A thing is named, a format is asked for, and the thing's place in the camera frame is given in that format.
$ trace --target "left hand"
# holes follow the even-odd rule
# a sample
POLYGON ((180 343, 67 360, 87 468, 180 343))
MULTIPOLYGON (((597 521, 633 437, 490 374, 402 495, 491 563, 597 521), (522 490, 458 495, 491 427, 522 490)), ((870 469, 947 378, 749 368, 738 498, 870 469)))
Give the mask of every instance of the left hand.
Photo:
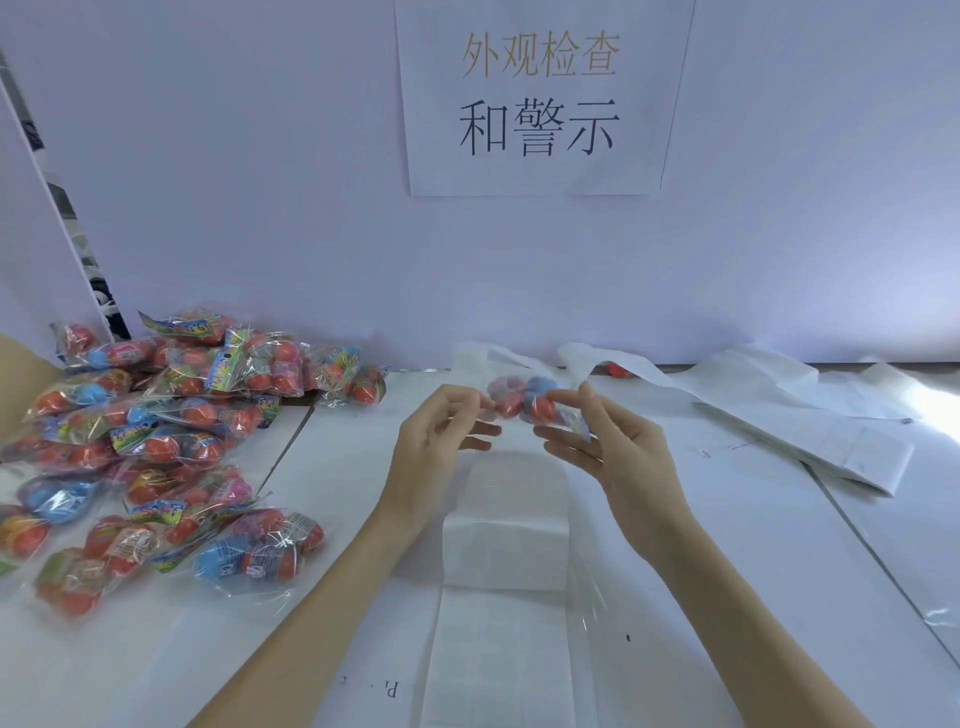
POLYGON ((472 435, 496 437, 502 431, 481 420, 493 407, 489 397, 469 387, 444 384, 430 395, 400 426, 375 515, 413 542, 440 508, 457 451, 489 450, 491 443, 472 435))

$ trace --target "printed paper sign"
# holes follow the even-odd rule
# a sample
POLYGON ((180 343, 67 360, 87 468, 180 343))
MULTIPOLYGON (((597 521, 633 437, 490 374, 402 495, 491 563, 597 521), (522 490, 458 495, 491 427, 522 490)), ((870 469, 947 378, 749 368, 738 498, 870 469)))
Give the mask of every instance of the printed paper sign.
POLYGON ((694 0, 396 0, 415 196, 660 188, 694 0))

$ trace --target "pile of packaged toys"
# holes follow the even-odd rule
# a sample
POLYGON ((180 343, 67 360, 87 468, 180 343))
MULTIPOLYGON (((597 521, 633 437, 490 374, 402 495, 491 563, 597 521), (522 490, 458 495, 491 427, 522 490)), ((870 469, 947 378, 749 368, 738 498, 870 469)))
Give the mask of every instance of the pile of packaged toys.
POLYGON ((189 556, 198 578, 228 592, 243 591, 230 586, 238 580, 266 590, 292 579, 324 530, 266 507, 232 452, 270 426, 281 398, 319 392, 337 406, 386 393, 387 370, 362 365, 354 347, 310 346, 200 308, 141 318, 156 335, 104 344, 87 327, 55 326, 65 376, 0 450, 36 472, 0 502, 0 585, 43 559, 34 595, 68 618, 189 556), (85 537, 47 553, 51 532, 79 521, 85 537))

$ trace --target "forearm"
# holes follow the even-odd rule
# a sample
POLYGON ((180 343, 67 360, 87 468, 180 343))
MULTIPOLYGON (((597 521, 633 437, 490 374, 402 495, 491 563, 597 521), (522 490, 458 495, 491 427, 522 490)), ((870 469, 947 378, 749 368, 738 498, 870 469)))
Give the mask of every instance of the forearm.
POLYGON ((869 728, 696 522, 674 530, 655 565, 748 728, 869 728))
POLYGON ((191 728, 246 728, 313 723, 353 635, 409 545, 377 512, 320 583, 260 645, 190 723, 191 728))

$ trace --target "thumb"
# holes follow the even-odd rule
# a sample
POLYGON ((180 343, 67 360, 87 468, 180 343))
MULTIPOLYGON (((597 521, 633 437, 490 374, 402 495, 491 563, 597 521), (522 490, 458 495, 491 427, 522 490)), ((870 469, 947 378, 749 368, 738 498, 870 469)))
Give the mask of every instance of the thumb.
POLYGON ((584 420, 587 421, 590 432, 597 436, 601 445, 605 440, 609 442, 611 438, 623 434, 610 418, 607 408, 604 407, 603 402, 597 397, 597 393, 593 391, 593 386, 588 381, 584 380, 578 391, 580 393, 580 411, 584 420))
POLYGON ((450 447, 457 450, 464 441, 473 426, 476 425, 477 417, 480 415, 480 393, 472 392, 464 400, 464 405, 450 420, 443 434, 438 438, 438 442, 444 443, 444 447, 450 447))

